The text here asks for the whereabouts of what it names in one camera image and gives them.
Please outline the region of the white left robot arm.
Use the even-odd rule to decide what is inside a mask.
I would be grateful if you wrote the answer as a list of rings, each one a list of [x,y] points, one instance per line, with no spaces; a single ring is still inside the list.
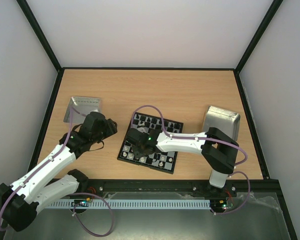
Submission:
[[[84,188],[88,178],[78,170],[72,170],[60,180],[49,182],[62,169],[77,160],[91,146],[117,133],[117,123],[102,113],[92,111],[82,124],[69,123],[68,132],[59,140],[51,153],[36,167],[12,184],[0,184],[0,231],[7,228],[20,232],[27,228],[36,216],[49,204]]]

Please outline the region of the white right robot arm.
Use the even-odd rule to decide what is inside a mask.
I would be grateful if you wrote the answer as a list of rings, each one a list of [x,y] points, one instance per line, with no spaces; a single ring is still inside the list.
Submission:
[[[130,128],[126,140],[136,158],[154,153],[184,152],[202,155],[212,168],[208,191],[219,196],[226,189],[226,180],[234,172],[238,143],[216,127],[207,132],[173,133],[153,129],[150,133]]]

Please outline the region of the black silver chess board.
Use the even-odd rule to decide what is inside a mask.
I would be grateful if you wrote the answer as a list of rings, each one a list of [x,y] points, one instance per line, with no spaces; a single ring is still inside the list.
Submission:
[[[164,119],[160,117],[136,112],[133,116],[132,127],[142,133],[149,134],[151,130],[161,130],[162,125],[168,132],[181,133],[184,124],[179,121]],[[173,174],[178,153],[176,151],[155,152],[150,155],[138,158],[134,155],[131,143],[125,138],[120,147],[117,159],[120,161],[136,164],[161,172]]]

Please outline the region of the pink metal tin box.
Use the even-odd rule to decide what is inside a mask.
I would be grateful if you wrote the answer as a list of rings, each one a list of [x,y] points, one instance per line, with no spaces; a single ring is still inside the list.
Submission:
[[[72,123],[81,124],[90,112],[101,112],[102,100],[98,97],[72,96],[69,100],[63,122],[70,122],[70,109],[73,108]]]

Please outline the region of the yellow metal tin box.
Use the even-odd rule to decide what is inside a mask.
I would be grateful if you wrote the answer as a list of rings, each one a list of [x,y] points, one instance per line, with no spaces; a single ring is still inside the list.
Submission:
[[[237,141],[240,120],[241,115],[239,113],[210,105],[203,117],[202,131],[207,132],[210,127],[215,127]]]

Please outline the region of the black aluminium frame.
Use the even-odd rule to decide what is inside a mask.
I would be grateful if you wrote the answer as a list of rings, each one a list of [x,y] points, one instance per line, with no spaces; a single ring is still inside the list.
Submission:
[[[57,71],[57,77],[54,82],[54,86],[52,89],[52,93],[47,105],[47,109],[45,111],[45,115],[43,118],[43,122],[40,128],[40,132],[34,147],[34,151],[29,163],[29,170],[32,170],[35,166],[35,164],[38,162],[39,159],[39,153],[42,149],[44,137],[46,136],[48,124],[51,119],[51,115],[53,112],[53,107],[55,105],[57,95],[60,89],[60,85],[62,82],[62,77],[64,75],[64,72],[66,70],[65,67],[62,67],[60,63],[57,60],[57,57],[55,53],[53,52],[44,32],[42,31],[33,11],[31,10],[31,7],[29,6],[28,2],[25,0],[19,0],[18,5],[20,9],[22,10],[24,16],[26,17],[27,21],[29,22],[31,28],[33,29],[34,33],[36,34],[36,37],[40,41],[41,45],[43,46],[43,49],[47,53],[50,61],[52,62],[53,66],[55,67]],[[249,131],[252,137],[252,142],[256,151],[258,164],[261,168],[261,175],[263,177],[262,180],[251,180],[250,184],[252,185],[252,189],[255,192],[261,192],[261,193],[276,193],[278,198],[279,206],[281,207],[283,211],[283,218],[285,221],[285,225],[287,227],[287,232],[289,234],[290,239],[295,240],[297,239],[297,234],[295,232],[289,210],[286,204],[286,201],[284,199],[284,195],[280,186],[280,183],[277,179],[272,179],[270,177],[268,167],[266,164],[266,160],[263,154],[263,151],[261,149],[261,144],[259,141],[259,137],[257,136],[257,130],[255,127],[255,124],[253,123],[253,117],[252,112],[248,106],[248,99],[247,95],[244,92],[244,87],[242,80],[240,78],[240,72],[244,68],[245,64],[247,63],[248,59],[250,58],[251,54],[253,53],[253,50],[259,43],[260,39],[262,38],[264,32],[268,28],[269,24],[271,23],[273,17],[277,13],[279,7],[281,6],[282,1],[280,0],[274,0],[269,9],[267,10],[265,16],[263,17],[260,25],[258,26],[255,34],[253,35],[250,43],[248,44],[248,47],[244,51],[243,56],[241,57],[238,65],[236,68],[232,68],[231,72],[234,74],[234,78],[236,81],[236,85],[238,88],[238,92],[240,95],[241,103],[244,109],[245,117],[247,120],[247,124],[249,127]],[[106,183],[108,186],[114,186],[115,189],[118,190],[135,190],[137,187],[141,187],[143,191],[150,190],[150,191],[160,191],[160,190],[170,190],[172,187],[176,187],[176,191],[178,193],[181,192],[181,190],[187,190],[189,189],[190,184],[192,183],[198,183],[202,186],[207,186],[208,181],[207,180],[105,180],[104,183]]]

